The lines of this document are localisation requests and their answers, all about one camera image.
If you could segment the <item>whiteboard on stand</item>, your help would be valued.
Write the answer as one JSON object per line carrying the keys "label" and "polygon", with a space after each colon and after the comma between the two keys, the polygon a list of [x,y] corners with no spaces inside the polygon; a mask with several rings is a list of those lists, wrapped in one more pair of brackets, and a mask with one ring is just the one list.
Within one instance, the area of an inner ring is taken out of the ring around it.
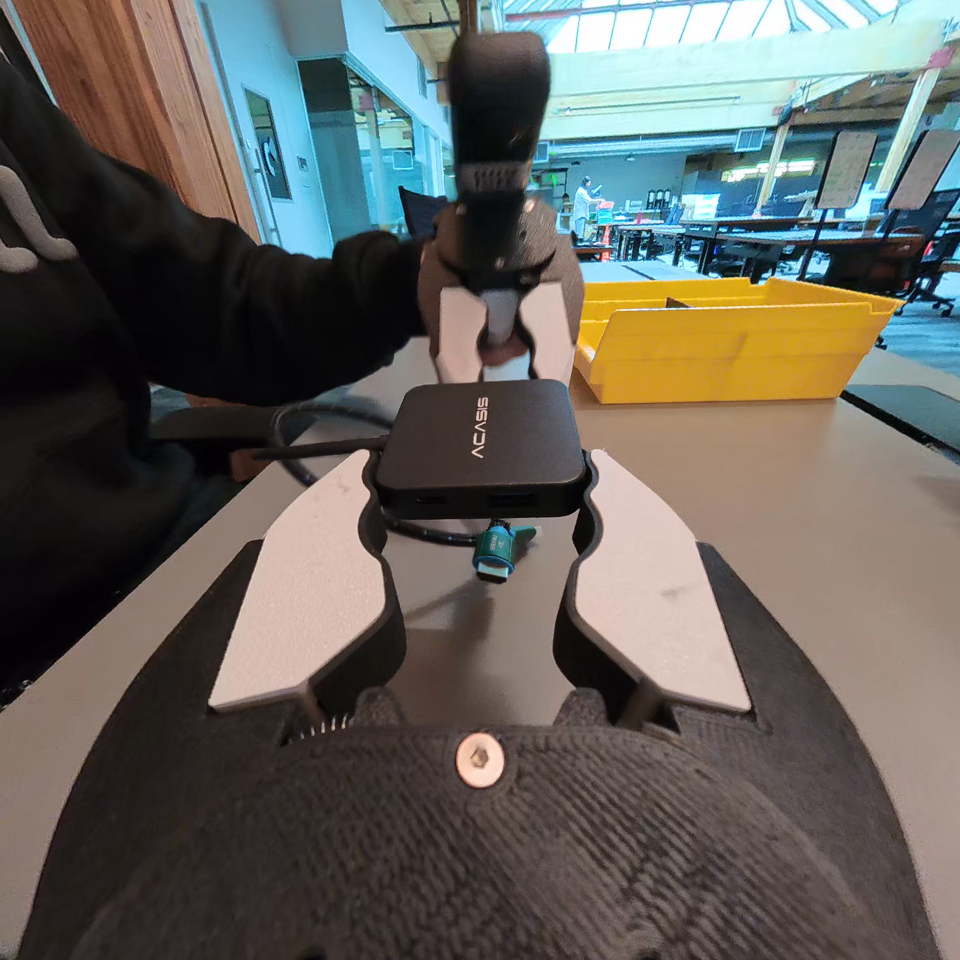
{"label": "whiteboard on stand", "polygon": [[859,199],[877,148],[871,131],[841,130],[831,144],[813,209],[848,210]]}
{"label": "whiteboard on stand", "polygon": [[900,212],[921,209],[950,165],[958,146],[957,129],[924,131],[886,198],[884,210]]}

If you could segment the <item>black desk mat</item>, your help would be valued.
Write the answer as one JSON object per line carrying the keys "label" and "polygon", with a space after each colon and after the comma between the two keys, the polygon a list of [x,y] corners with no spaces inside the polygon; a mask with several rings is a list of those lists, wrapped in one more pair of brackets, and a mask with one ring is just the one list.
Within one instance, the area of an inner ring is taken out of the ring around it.
{"label": "black desk mat", "polygon": [[851,385],[841,400],[916,443],[959,456],[957,398],[926,386]]}

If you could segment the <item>yellow plastic bin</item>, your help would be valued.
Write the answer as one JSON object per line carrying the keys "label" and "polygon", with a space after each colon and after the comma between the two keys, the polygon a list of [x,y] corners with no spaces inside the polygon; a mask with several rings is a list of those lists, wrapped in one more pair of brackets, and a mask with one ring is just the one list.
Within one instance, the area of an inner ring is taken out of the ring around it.
{"label": "yellow plastic bin", "polygon": [[903,305],[778,277],[584,291],[575,367],[606,405],[838,399]]}

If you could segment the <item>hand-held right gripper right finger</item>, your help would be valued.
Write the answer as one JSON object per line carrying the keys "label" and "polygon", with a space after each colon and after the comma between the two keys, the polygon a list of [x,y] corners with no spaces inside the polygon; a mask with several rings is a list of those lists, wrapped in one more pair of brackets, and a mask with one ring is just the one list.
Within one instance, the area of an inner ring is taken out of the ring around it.
{"label": "hand-held right gripper right finger", "polygon": [[753,711],[698,540],[650,487],[600,449],[573,531],[554,661],[598,694],[606,721],[670,726],[692,710],[738,721]]}

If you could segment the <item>braided usb cable teal plug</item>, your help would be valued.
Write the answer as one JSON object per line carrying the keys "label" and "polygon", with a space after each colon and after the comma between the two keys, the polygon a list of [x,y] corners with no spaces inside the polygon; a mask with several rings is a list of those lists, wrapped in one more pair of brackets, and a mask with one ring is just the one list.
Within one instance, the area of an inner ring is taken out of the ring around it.
{"label": "braided usb cable teal plug", "polygon": [[[360,449],[380,450],[393,421],[382,415],[343,404],[311,399],[279,407],[270,421],[270,454],[257,454],[256,458],[282,464],[287,474],[302,486],[312,486],[317,476],[308,469],[301,457],[293,454],[280,454],[280,450],[291,446],[287,432],[293,429],[295,420],[305,422],[307,418],[331,416],[374,426],[380,429],[380,435],[374,438],[350,438],[347,440],[323,440],[318,443],[324,451],[321,456],[333,456],[332,448],[343,447],[346,453]],[[535,526],[517,525],[505,519],[491,519],[486,528],[479,533],[454,533],[426,527],[408,520],[398,519],[387,510],[381,511],[381,518],[388,531],[407,539],[436,546],[455,546],[472,550],[471,563],[476,576],[493,584],[505,583],[516,569],[519,554],[534,540],[538,533]]]}

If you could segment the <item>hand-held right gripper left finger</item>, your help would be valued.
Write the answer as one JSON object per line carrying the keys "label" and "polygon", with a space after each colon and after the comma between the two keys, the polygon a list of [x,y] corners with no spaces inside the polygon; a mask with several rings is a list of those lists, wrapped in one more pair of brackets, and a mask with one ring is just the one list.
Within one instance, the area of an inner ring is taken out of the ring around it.
{"label": "hand-held right gripper left finger", "polygon": [[208,705],[217,714],[286,702],[353,714],[403,664],[406,630],[374,475],[353,452],[270,525]]}

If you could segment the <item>black chair back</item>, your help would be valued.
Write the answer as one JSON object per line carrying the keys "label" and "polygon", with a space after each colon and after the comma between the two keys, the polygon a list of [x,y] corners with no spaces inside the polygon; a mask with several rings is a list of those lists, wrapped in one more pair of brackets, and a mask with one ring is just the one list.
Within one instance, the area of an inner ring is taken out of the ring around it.
{"label": "black chair back", "polygon": [[428,240],[436,235],[436,222],[450,206],[447,197],[433,197],[398,186],[404,223],[411,239]]}

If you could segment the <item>black usb hub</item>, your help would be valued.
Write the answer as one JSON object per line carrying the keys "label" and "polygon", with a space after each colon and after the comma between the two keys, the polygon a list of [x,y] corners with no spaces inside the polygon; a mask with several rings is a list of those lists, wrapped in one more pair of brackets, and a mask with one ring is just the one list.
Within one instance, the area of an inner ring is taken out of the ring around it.
{"label": "black usb hub", "polygon": [[576,513],[589,476],[569,388],[534,379],[409,390],[373,481],[402,521],[512,521]]}

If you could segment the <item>person's black hoodie torso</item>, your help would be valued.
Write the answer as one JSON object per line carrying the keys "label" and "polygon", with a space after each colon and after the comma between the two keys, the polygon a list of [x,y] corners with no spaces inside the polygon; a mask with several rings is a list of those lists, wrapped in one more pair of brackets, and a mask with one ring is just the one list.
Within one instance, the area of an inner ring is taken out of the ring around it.
{"label": "person's black hoodie torso", "polygon": [[423,331],[420,257],[389,234],[333,262],[258,246],[94,148],[2,57],[2,707],[230,498],[151,437],[151,386],[323,390],[295,361],[330,293],[359,311],[364,376]]}

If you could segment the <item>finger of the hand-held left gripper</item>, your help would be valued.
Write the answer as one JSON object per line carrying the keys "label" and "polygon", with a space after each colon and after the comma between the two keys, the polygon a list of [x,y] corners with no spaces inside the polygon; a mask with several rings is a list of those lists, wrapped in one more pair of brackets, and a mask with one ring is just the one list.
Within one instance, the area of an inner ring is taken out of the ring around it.
{"label": "finger of the hand-held left gripper", "polygon": [[576,336],[570,333],[561,283],[541,283],[526,294],[520,302],[520,324],[530,340],[531,376],[569,383]]}
{"label": "finger of the hand-held left gripper", "polygon": [[487,328],[488,308],[465,288],[444,288],[438,304],[434,367],[439,383],[474,383],[484,363],[479,342]]}

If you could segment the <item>black office chair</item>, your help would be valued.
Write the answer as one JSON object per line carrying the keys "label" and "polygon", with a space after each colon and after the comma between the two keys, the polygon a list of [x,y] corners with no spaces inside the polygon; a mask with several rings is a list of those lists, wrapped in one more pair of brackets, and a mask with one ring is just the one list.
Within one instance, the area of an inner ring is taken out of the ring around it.
{"label": "black office chair", "polygon": [[894,211],[894,236],[916,238],[897,270],[894,297],[906,306],[932,306],[943,318],[954,312],[954,299],[938,287],[944,266],[958,254],[958,204],[958,189],[935,190],[921,207]]}

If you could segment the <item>row of office desks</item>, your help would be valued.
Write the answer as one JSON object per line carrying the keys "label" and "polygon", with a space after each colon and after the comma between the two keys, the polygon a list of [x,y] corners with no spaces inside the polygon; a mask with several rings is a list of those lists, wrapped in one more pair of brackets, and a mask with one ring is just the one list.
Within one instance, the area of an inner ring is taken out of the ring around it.
{"label": "row of office desks", "polygon": [[[877,223],[825,224],[798,219],[727,218],[675,225],[622,223],[602,228],[610,258],[622,262],[669,258],[684,261],[703,277],[746,278],[753,284],[785,274],[788,279],[894,297],[899,268],[916,238],[893,234],[894,211]],[[958,276],[958,253],[942,268],[942,279]]]}

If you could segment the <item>person's left forearm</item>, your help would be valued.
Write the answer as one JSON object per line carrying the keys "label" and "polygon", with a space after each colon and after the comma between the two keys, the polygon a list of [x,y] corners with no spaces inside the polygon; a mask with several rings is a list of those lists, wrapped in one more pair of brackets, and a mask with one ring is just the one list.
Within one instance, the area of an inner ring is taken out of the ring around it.
{"label": "person's left forearm", "polygon": [[308,400],[354,383],[426,336],[418,286],[428,249],[376,231],[339,242],[327,259],[258,256],[235,317],[250,403]]}

